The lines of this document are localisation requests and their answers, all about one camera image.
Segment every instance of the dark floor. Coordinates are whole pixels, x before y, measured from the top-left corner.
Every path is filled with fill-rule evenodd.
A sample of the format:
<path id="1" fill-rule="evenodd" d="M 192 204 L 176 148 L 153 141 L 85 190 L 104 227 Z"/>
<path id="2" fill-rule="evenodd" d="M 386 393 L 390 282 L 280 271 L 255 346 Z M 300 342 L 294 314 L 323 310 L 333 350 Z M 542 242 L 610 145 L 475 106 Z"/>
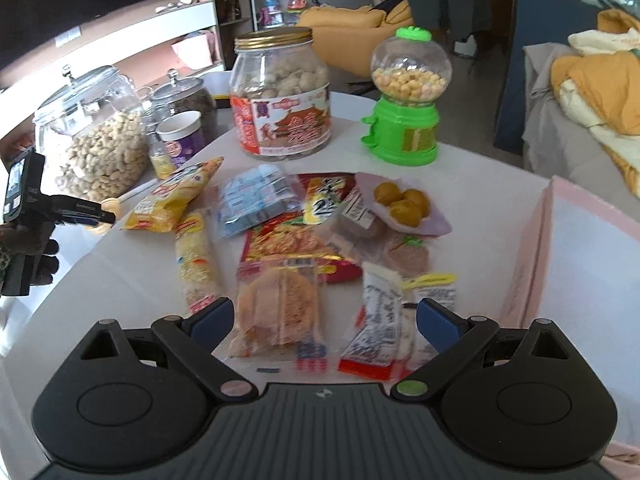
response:
<path id="1" fill-rule="evenodd" d="M 440 126 L 437 138 L 453 146 L 522 167 L 522 156 L 494 148 L 494 119 L 502 78 L 507 60 L 499 49 L 477 60 L 469 73 L 471 60 L 449 56 L 453 66 L 453 78 L 438 99 Z M 347 81 L 357 80 L 353 75 L 332 70 L 332 89 L 353 92 Z M 377 90 L 366 95 L 378 99 Z"/>

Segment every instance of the ridged black surface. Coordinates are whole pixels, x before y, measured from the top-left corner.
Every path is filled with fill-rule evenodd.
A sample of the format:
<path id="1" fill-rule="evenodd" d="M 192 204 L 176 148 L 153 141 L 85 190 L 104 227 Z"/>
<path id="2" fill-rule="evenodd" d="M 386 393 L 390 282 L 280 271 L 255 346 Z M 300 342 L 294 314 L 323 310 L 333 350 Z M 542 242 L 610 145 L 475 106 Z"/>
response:
<path id="1" fill-rule="evenodd" d="M 327 389 L 331 395 L 318 395 Z M 110 476 L 100 475 L 102 480 Z M 98 475 L 52 465 L 40 480 Z M 530 474 L 481 462 L 455 446 L 429 410 L 377 384 L 271 384 L 257 401 L 225 406 L 181 455 L 119 480 L 611 480 L 596 463 Z"/>

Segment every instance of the transparent globe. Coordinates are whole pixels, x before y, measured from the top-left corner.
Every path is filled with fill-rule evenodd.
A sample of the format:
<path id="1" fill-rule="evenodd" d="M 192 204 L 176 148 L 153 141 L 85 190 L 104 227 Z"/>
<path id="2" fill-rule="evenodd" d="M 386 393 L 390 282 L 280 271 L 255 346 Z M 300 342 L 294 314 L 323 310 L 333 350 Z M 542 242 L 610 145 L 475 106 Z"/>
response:
<path id="1" fill-rule="evenodd" d="M 428 31 L 400 28 L 378 45 L 371 58 L 371 78 L 389 99 L 405 106 L 423 106 L 447 89 L 452 69 L 444 49 Z"/>

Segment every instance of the small bottle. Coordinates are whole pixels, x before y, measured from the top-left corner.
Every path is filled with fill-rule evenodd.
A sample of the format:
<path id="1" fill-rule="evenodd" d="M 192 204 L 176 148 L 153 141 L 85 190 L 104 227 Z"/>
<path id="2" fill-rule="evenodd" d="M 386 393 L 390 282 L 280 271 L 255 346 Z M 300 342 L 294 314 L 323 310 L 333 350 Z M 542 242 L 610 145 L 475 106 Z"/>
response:
<path id="1" fill-rule="evenodd" d="M 156 172 L 156 177 L 164 180 L 176 170 L 176 167 L 164 148 L 164 142 L 157 134 L 147 134 L 146 138 L 149 144 L 149 159 Z"/>

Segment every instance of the gold jar lid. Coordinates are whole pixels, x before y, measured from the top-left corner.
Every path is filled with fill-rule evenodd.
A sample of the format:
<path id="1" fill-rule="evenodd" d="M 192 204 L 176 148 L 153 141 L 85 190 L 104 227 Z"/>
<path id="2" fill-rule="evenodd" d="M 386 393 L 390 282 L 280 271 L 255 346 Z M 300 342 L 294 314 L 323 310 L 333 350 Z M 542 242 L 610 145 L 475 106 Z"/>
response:
<path id="1" fill-rule="evenodd" d="M 272 46 L 287 46 L 306 43 L 313 39 L 309 27 L 281 27 L 249 32 L 236 38 L 236 49 L 254 50 Z"/>

